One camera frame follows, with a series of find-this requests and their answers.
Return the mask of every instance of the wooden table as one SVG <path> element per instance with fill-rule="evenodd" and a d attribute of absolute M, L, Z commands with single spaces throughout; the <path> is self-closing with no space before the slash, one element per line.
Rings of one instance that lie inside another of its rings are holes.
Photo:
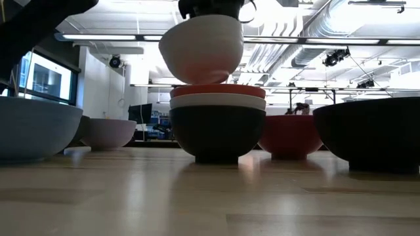
<path fill-rule="evenodd" d="M 418 235 L 420 179 L 349 174 L 326 151 L 308 161 L 195 165 L 181 149 L 67 150 L 0 168 L 2 235 Z"/>

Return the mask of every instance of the ductwork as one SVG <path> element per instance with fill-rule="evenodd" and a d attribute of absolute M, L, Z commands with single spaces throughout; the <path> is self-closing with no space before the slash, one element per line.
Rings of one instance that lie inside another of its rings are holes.
<path fill-rule="evenodd" d="M 315 20 L 301 32 L 302 37 L 348 37 L 364 25 L 364 18 L 355 16 L 353 6 L 348 5 L 348 0 L 332 0 L 328 3 Z M 324 53 L 325 49 L 305 48 L 301 45 L 290 45 L 278 61 L 269 69 L 269 74 L 275 74 L 281 66 L 304 68 L 309 63 Z"/>

